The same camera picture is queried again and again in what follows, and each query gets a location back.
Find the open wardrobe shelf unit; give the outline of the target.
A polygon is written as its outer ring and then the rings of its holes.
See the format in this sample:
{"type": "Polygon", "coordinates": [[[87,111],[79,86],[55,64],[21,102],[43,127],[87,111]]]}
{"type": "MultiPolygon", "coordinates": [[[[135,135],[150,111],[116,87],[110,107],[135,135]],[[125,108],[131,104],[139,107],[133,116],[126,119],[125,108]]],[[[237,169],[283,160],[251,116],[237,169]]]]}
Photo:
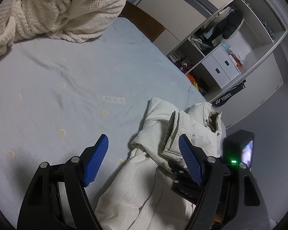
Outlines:
{"type": "Polygon", "coordinates": [[[197,90],[187,77],[178,82],[175,97],[187,101],[190,95],[195,101],[213,102],[243,80],[245,89],[229,99],[230,104],[261,105],[282,86],[281,72],[273,51],[288,33],[283,21],[268,0],[233,0],[228,4],[243,14],[240,26],[229,39],[218,36],[212,41],[213,47],[201,50],[195,32],[175,50],[171,56],[185,57],[190,67],[186,74],[197,81],[197,90]],[[203,66],[202,61],[215,48],[221,46],[230,55],[240,75],[221,89],[203,66]]]}

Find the black Yonex racket bag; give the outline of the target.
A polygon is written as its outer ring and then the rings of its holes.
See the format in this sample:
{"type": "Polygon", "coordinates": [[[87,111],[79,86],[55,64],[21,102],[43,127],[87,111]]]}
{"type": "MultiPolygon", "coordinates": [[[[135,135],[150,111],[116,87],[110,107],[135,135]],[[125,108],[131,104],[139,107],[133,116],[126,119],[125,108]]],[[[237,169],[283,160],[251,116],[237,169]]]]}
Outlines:
{"type": "Polygon", "coordinates": [[[212,102],[212,106],[214,106],[215,108],[223,106],[225,103],[228,102],[231,97],[241,92],[241,90],[245,89],[245,83],[246,80],[243,80],[237,86],[233,87],[233,89],[229,90],[228,92],[217,98],[215,101],[212,102]]]}

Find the brown wooden headboard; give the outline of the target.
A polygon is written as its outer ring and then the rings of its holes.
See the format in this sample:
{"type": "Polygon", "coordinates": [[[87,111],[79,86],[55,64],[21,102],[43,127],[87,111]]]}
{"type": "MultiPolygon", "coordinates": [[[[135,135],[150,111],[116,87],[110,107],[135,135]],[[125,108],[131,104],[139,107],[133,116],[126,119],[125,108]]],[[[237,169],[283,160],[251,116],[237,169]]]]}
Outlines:
{"type": "Polygon", "coordinates": [[[165,27],[156,19],[128,1],[119,17],[128,19],[151,42],[154,42],[165,30],[165,27]]]}

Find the orange yellow toy blocks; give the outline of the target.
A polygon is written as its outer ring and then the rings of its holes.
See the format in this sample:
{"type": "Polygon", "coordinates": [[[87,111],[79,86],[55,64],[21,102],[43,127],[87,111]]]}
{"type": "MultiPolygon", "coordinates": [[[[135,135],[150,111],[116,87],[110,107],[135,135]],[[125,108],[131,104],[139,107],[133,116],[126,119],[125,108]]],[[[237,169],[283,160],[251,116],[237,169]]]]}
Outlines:
{"type": "Polygon", "coordinates": [[[197,90],[199,90],[199,87],[198,87],[198,84],[197,84],[195,78],[194,78],[192,75],[190,75],[189,73],[186,74],[186,76],[187,76],[187,78],[190,80],[190,82],[192,83],[192,85],[193,85],[197,90]]]}

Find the white drawer cabinet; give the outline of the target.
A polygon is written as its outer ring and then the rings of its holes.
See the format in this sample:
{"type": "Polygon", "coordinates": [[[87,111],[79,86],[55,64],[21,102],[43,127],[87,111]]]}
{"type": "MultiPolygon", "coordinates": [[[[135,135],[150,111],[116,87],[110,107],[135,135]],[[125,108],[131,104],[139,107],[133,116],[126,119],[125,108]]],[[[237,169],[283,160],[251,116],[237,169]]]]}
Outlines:
{"type": "Polygon", "coordinates": [[[221,89],[240,75],[236,64],[221,46],[206,56],[202,64],[221,89]]]}

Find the white hooded puffer jacket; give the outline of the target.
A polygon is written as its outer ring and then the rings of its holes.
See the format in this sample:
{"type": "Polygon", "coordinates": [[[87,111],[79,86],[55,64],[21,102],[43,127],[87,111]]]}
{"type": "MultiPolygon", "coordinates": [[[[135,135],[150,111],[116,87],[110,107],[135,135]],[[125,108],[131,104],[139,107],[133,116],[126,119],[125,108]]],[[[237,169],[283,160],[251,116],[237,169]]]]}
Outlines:
{"type": "Polygon", "coordinates": [[[141,131],[123,168],[99,198],[96,217],[103,229],[184,229],[194,204],[172,191],[169,161],[185,165],[178,139],[186,135],[207,156],[221,155],[221,111],[202,102],[183,111],[150,100],[141,131]]]}

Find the cream knitted blanket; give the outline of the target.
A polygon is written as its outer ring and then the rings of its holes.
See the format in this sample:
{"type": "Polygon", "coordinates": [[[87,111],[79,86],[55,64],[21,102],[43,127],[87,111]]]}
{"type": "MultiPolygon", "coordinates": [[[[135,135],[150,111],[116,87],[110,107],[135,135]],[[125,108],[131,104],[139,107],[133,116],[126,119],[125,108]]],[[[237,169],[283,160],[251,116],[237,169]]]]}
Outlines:
{"type": "Polygon", "coordinates": [[[0,56],[20,40],[46,34],[84,43],[114,22],[126,0],[3,0],[0,4],[0,56]]]}

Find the light blue bed sheet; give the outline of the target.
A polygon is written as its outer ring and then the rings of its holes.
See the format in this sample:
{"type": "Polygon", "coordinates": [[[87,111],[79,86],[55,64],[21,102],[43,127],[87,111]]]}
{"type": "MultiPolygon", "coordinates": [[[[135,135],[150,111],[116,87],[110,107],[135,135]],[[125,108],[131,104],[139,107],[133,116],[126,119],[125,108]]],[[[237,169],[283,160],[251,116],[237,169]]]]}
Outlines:
{"type": "Polygon", "coordinates": [[[205,101],[130,21],[82,44],[38,37],[0,57],[0,211],[13,226],[38,165],[79,155],[105,134],[109,149],[86,188],[92,207],[143,126],[149,101],[187,111],[205,101]]]}

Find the beige wardrobe sliding door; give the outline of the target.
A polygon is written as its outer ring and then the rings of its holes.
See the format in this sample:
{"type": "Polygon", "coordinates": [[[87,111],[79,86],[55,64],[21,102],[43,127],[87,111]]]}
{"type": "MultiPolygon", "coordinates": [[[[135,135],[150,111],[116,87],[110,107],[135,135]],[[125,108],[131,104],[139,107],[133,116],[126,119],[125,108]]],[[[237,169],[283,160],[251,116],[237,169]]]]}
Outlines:
{"type": "Polygon", "coordinates": [[[164,26],[164,32],[153,43],[167,56],[200,28],[207,19],[232,1],[140,0],[137,7],[164,26]]]}

